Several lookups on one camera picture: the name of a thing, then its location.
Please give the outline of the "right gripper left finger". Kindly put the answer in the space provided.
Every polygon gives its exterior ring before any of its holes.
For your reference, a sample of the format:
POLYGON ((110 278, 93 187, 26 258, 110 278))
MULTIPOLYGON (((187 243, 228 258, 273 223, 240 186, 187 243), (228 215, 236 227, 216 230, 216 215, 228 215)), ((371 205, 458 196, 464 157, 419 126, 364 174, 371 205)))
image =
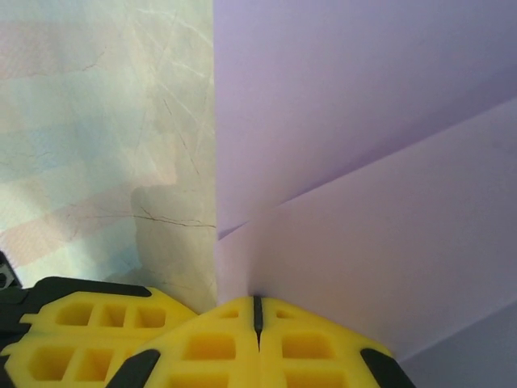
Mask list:
POLYGON ((238 298, 145 342, 109 388, 259 388, 259 299, 238 298))

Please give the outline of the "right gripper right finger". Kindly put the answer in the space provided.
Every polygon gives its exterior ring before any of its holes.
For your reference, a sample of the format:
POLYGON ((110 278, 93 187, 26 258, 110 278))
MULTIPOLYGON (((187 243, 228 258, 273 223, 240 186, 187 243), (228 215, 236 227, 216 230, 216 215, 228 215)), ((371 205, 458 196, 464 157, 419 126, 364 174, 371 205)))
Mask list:
POLYGON ((382 344, 319 315, 258 298, 260 388, 416 388, 382 344))

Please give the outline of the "purple paper sheet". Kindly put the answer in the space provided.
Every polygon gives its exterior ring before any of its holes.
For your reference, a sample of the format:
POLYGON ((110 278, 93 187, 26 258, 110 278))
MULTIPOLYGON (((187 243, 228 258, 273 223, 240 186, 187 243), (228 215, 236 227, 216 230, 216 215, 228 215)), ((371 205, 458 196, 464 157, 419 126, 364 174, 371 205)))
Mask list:
POLYGON ((214 0, 218 299, 517 388, 517 0, 214 0))

